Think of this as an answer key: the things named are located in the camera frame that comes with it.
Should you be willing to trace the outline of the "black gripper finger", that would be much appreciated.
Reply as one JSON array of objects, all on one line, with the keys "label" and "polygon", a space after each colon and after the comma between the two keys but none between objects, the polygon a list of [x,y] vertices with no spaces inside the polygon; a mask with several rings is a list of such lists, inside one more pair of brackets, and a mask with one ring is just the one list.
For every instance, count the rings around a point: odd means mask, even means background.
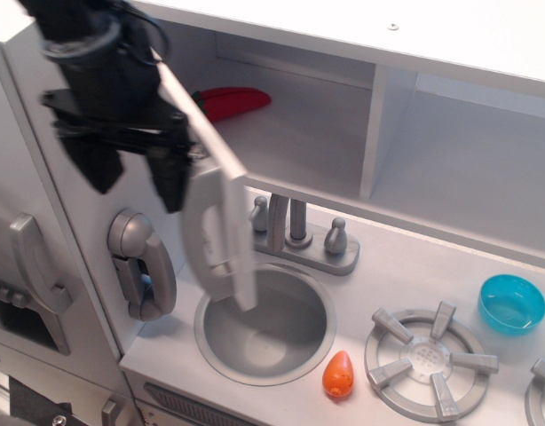
[{"label": "black gripper finger", "polygon": [[123,173],[121,156],[111,146],[95,138],[62,138],[61,143],[89,184],[99,193],[106,194]]},{"label": "black gripper finger", "polygon": [[182,210],[192,175],[192,158],[188,152],[149,154],[146,162],[156,192],[169,213]]}]

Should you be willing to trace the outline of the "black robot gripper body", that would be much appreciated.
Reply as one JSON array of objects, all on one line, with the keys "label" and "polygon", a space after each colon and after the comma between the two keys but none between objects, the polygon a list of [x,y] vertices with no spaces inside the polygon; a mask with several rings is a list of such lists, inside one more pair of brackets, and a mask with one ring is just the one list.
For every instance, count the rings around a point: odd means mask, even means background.
[{"label": "black robot gripper body", "polygon": [[153,20],[126,1],[25,1],[36,21],[41,52],[67,88],[44,104],[62,138],[95,138],[119,154],[188,152],[205,157],[191,140],[186,115],[161,97],[162,62],[145,29]]}]

